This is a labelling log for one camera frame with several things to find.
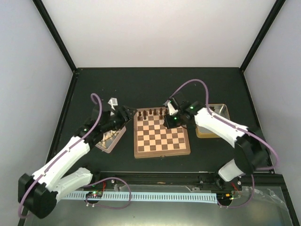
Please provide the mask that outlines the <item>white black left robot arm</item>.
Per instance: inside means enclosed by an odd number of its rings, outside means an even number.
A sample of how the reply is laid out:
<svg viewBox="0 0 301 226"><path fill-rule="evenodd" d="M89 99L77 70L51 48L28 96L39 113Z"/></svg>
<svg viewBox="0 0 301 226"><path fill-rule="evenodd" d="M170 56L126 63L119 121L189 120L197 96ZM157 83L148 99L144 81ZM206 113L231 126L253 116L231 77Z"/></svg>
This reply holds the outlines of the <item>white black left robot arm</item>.
<svg viewBox="0 0 301 226"><path fill-rule="evenodd" d="M96 105L89 117L80 126L67 145L46 165L32 175L23 174L18 180L18 202L33 215L43 219L57 203L74 190L89 186L98 187L101 176L86 168L66 172L97 143L106 132L117 131L134 118L137 110L128 106Z"/></svg>

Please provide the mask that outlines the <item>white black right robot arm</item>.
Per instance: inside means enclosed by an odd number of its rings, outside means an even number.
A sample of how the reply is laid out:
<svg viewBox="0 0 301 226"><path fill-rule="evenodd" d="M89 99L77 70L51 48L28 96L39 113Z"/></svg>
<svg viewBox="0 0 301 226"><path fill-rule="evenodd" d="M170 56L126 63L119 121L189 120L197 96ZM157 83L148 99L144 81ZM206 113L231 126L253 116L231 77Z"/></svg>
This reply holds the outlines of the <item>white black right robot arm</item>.
<svg viewBox="0 0 301 226"><path fill-rule="evenodd" d="M231 181L242 175L253 174L269 157L259 130L252 131L246 126L236 124L212 111L199 101L191 103L181 92L171 96L164 105L167 114L164 126L167 129L194 123L227 141L234 148L234 157L224 164L214 175L214 185L226 189Z"/></svg>

